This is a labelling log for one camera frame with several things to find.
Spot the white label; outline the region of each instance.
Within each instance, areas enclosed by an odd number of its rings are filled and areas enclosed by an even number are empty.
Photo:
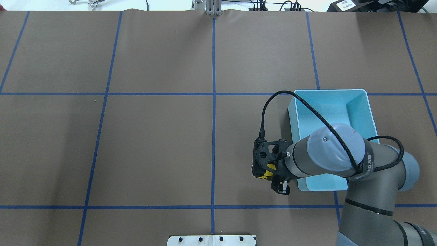
[[[341,9],[341,11],[345,11],[355,7],[356,5],[354,2],[352,2],[352,0],[344,0],[343,2],[337,3],[337,6]]]

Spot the blue joint cap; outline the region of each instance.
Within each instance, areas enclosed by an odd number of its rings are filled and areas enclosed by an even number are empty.
[[[391,145],[387,145],[394,149],[398,154],[399,150]],[[411,189],[417,180],[419,180],[420,168],[419,163],[414,158],[414,156],[408,152],[404,151],[404,156],[402,157],[402,162],[405,166],[405,182],[404,185],[399,189],[399,191],[406,191]]]
[[[346,124],[333,124],[332,127],[343,139],[358,165],[366,152],[363,137]],[[346,151],[327,127],[313,132],[306,147],[311,160],[325,170],[341,172],[352,168]]]

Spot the blue plastic bin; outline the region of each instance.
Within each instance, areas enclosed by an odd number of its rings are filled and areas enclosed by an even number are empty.
[[[350,125],[364,138],[377,135],[365,90],[296,90],[295,93],[305,99],[330,124]],[[291,100],[288,112],[293,142],[325,126],[296,98]],[[346,179],[332,174],[298,179],[298,187],[303,191],[347,190]]]

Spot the light blue tray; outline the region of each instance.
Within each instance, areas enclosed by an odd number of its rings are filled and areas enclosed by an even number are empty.
[[[330,124],[350,125],[364,138],[377,135],[365,90],[296,90],[295,93],[305,99]],[[291,100],[288,112],[293,142],[325,126],[296,98]],[[298,187],[303,191],[347,190],[346,179],[332,174],[298,179]]]

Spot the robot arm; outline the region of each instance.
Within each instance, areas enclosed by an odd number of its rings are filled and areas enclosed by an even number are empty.
[[[331,173],[348,180],[338,246],[434,246],[437,234],[421,226],[392,219],[398,190],[408,190],[419,178],[415,158],[388,145],[363,139],[352,127],[332,128],[349,154],[327,127],[290,143],[255,140],[252,174],[272,181],[278,194],[289,194],[293,179]],[[351,157],[356,166],[351,165]]]

